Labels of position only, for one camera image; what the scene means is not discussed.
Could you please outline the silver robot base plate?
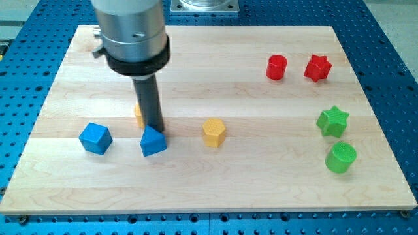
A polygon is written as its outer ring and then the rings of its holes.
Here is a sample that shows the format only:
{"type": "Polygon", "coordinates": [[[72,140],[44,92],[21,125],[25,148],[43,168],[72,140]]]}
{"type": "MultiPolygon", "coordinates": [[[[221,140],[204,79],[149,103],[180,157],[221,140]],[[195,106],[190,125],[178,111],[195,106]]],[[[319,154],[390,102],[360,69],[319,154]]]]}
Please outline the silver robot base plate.
{"type": "Polygon", "coordinates": [[[172,0],[171,12],[239,12],[239,0],[172,0]]]}

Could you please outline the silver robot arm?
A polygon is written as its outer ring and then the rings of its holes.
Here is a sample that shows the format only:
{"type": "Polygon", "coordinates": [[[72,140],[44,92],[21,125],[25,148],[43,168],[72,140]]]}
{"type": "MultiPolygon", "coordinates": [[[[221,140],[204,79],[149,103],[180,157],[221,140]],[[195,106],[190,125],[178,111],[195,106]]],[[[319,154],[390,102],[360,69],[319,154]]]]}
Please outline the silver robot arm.
{"type": "Polygon", "coordinates": [[[170,59],[161,0],[92,0],[104,55],[116,73],[132,79],[143,122],[164,131],[156,72],[170,59]]]}

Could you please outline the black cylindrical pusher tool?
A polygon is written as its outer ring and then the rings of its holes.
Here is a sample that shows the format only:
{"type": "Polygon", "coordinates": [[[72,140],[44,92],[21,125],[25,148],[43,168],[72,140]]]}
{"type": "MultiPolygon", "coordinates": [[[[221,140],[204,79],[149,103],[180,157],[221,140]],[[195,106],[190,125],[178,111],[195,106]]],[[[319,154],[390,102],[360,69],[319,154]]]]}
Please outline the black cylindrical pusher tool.
{"type": "Polygon", "coordinates": [[[131,77],[144,124],[159,132],[163,132],[165,128],[155,74],[170,59],[170,39],[168,35],[166,39],[167,43],[162,51],[146,61],[124,62],[113,58],[108,52],[104,53],[108,66],[114,72],[131,77]]]}

